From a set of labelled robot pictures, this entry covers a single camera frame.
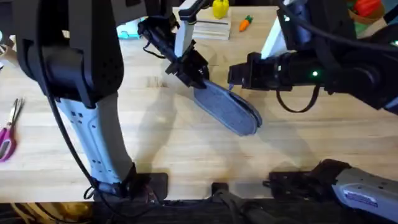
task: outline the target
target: black cable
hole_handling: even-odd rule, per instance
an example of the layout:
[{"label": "black cable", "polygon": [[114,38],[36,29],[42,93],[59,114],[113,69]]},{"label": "black cable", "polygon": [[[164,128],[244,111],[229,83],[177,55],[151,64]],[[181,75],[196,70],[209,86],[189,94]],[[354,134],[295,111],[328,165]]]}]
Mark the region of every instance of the black cable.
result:
[{"label": "black cable", "polygon": [[155,57],[157,57],[157,58],[166,59],[166,57],[164,57],[164,56],[162,56],[162,55],[158,55],[158,54],[155,53],[155,52],[151,52],[150,50],[147,50],[147,47],[149,47],[149,45],[150,45],[150,41],[148,40],[147,45],[145,45],[145,47],[143,47],[142,49],[143,49],[145,52],[147,52],[147,53],[149,53],[149,54],[151,54],[151,55],[153,55],[153,56],[155,56]]},{"label": "black cable", "polygon": [[280,95],[280,90],[276,91],[276,98],[278,99],[279,104],[287,111],[291,112],[291,113],[304,113],[309,111],[317,102],[318,96],[319,96],[319,90],[320,90],[321,86],[320,85],[315,85],[315,88],[313,89],[313,93],[312,93],[312,97],[311,100],[309,102],[309,104],[302,110],[296,111],[296,110],[292,110],[290,109],[285,102],[282,100],[282,97]]},{"label": "black cable", "polygon": [[309,24],[307,21],[302,20],[301,18],[297,17],[290,9],[285,6],[283,0],[277,0],[277,5],[278,7],[290,18],[292,22],[295,22],[299,26],[303,27],[304,29],[312,32],[313,34],[322,36],[326,39],[332,40],[337,43],[345,44],[345,45],[350,45],[352,47],[358,47],[358,48],[363,48],[363,49],[369,49],[369,50],[377,50],[377,51],[383,51],[383,52],[394,52],[398,53],[398,47],[393,47],[391,45],[386,45],[386,44],[371,44],[371,43],[366,43],[358,40],[350,40],[335,34],[331,34],[329,32],[326,32],[324,30],[321,30],[311,24]]},{"label": "black cable", "polygon": [[387,12],[386,15],[384,15],[384,20],[388,24],[391,21],[393,21],[397,16],[398,16],[398,4],[389,12]]},{"label": "black cable", "polygon": [[54,215],[52,215],[52,214],[51,214],[49,211],[47,211],[41,204],[35,202],[35,205],[36,205],[42,212],[44,212],[47,216],[49,216],[53,221],[58,222],[58,223],[81,224],[81,223],[88,223],[88,222],[91,221],[91,220],[85,220],[85,221],[82,221],[82,222],[71,222],[71,221],[61,220],[61,219],[55,217]]}]

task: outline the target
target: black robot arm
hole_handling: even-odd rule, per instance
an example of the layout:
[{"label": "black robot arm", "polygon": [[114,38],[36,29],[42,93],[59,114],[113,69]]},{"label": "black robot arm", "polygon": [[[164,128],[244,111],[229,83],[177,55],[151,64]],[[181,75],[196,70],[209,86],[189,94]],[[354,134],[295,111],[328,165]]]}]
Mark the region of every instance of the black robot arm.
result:
[{"label": "black robot arm", "polygon": [[[309,0],[305,4],[296,1],[288,8],[314,26],[347,39],[356,39],[344,1]],[[398,114],[398,77],[394,72],[398,53],[330,41],[285,17],[284,11],[279,10],[278,18],[287,48],[296,51],[266,59],[251,53],[246,63],[230,67],[228,83],[253,90],[274,90],[281,105],[291,112],[308,111],[315,104],[319,88],[323,87],[329,94],[347,93],[377,110],[384,108]],[[398,25],[389,25],[371,37],[357,41],[394,48],[391,43],[397,39]],[[294,86],[303,85],[315,86],[310,104],[302,111],[288,109],[280,91],[291,91]]]}]

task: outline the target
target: wooden table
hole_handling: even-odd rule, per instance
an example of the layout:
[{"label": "wooden table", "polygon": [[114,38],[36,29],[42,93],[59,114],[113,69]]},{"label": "wooden table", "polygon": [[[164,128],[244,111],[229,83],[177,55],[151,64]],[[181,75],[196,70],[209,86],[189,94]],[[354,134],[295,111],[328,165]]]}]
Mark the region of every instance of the wooden table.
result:
[{"label": "wooden table", "polygon": [[[261,51],[275,19],[275,7],[233,7],[231,38],[197,40],[209,61],[211,79],[226,86],[228,67]],[[238,32],[246,15],[254,16],[246,32]],[[203,198],[214,181],[227,181],[244,197],[269,196],[261,181],[272,170],[312,169],[320,160],[349,162],[368,172],[398,180],[398,118],[376,111],[348,95],[322,93],[304,114],[284,111],[274,92],[235,91],[262,114],[254,136],[238,137],[206,114],[181,87],[164,75],[168,65],[144,51],[145,40],[122,41],[125,76],[119,90],[119,117],[129,155],[139,172],[167,172],[169,199]],[[168,87],[147,87],[162,78]],[[312,88],[284,93],[293,108],[305,106]],[[26,97],[18,122],[19,146],[0,164],[0,202],[80,201],[89,186],[72,159],[38,84],[20,70],[0,74],[0,121],[18,96]],[[76,136],[73,142],[86,162]]]}]

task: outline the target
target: wire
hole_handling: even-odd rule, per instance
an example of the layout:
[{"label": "wire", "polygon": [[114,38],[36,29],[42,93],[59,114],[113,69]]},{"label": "wire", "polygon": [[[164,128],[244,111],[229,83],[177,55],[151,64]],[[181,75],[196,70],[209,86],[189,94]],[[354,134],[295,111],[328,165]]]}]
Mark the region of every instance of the wire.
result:
[{"label": "wire", "polygon": [[150,45],[150,41],[148,40],[147,45],[145,45],[145,47],[143,47],[142,49],[143,49],[145,52],[147,52],[147,53],[149,53],[149,54],[151,54],[151,55],[153,55],[153,56],[155,56],[155,57],[157,57],[157,58],[166,59],[166,57],[164,57],[164,56],[162,56],[162,55],[158,55],[158,54],[155,53],[155,52],[151,52],[150,50],[147,50],[147,48],[149,47],[149,45]]},{"label": "wire", "polygon": [[324,30],[321,30],[311,24],[309,24],[307,21],[302,20],[301,18],[297,17],[290,9],[285,6],[283,0],[277,0],[277,5],[278,7],[290,18],[291,21],[295,22],[299,26],[303,27],[304,29],[312,32],[313,34],[322,36],[326,39],[332,40],[337,43],[345,44],[345,45],[350,45],[352,47],[358,47],[358,48],[364,48],[364,49],[369,49],[369,50],[377,50],[377,51],[383,51],[383,52],[394,52],[398,53],[398,47],[393,47],[391,45],[386,45],[386,44],[370,44],[366,42],[361,42],[358,40],[350,40],[335,34],[331,34],[329,32],[326,32]]},{"label": "wire", "polygon": [[91,220],[85,220],[85,221],[81,221],[81,222],[71,222],[71,221],[66,221],[66,220],[61,220],[57,217],[55,217],[54,215],[52,215],[49,211],[47,211],[41,204],[36,203],[35,205],[42,211],[44,212],[46,215],[48,215],[53,221],[55,222],[59,222],[59,223],[66,223],[66,224],[81,224],[81,223],[88,223]]},{"label": "wire", "polygon": [[310,102],[308,103],[308,105],[304,108],[304,109],[302,109],[302,110],[292,110],[292,109],[290,109],[286,104],[285,104],[285,102],[282,100],[282,97],[281,97],[281,95],[280,95],[280,90],[276,90],[276,98],[277,98],[277,100],[278,100],[278,103],[285,109],[285,110],[287,110],[288,112],[291,112],[291,113],[305,113],[305,112],[307,112],[307,111],[309,111],[314,105],[315,105],[315,103],[317,102],[317,99],[318,99],[318,96],[319,96],[319,89],[320,89],[320,85],[315,85],[315,88],[313,89],[313,93],[312,93],[312,96],[311,96],[311,100],[310,100]]}]

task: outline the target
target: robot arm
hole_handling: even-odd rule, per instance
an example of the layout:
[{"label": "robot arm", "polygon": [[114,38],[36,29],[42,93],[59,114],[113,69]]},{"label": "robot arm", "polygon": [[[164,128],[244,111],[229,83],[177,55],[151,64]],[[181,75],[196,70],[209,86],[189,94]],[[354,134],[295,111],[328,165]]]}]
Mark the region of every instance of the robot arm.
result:
[{"label": "robot arm", "polygon": [[310,172],[271,172],[264,185],[276,200],[335,201],[398,222],[398,182],[326,159]]},{"label": "robot arm", "polygon": [[[349,40],[356,40],[353,21],[344,1],[295,1],[287,6],[301,20]],[[273,90],[284,105],[279,92],[294,86],[314,85],[314,96],[305,112],[315,103],[320,87],[329,94],[347,93],[379,110],[398,114],[398,79],[394,74],[396,52],[382,52],[341,44],[312,34],[278,10],[278,19],[288,50],[279,56],[262,59],[251,53],[246,63],[230,67],[228,82],[255,90]],[[388,47],[398,37],[398,26],[390,25],[361,44],[384,44]]]},{"label": "robot arm", "polygon": [[[130,196],[139,189],[135,184],[146,178],[139,177],[127,154],[118,118],[124,67],[116,26],[149,16],[140,30],[172,62],[169,73],[187,86],[203,88],[207,61],[193,49],[192,33],[179,29],[176,38],[171,32],[178,24],[166,0],[14,0],[0,4],[12,6],[11,26],[0,29],[16,34],[21,69],[49,99],[55,99],[70,120],[90,163],[95,190],[119,198]],[[182,5],[181,18],[189,21],[186,27],[193,27],[196,13],[207,5],[203,0]],[[69,30],[69,38],[62,30]],[[181,55],[175,53],[175,46],[181,46]],[[164,175],[158,182],[160,199],[167,195]]]}]

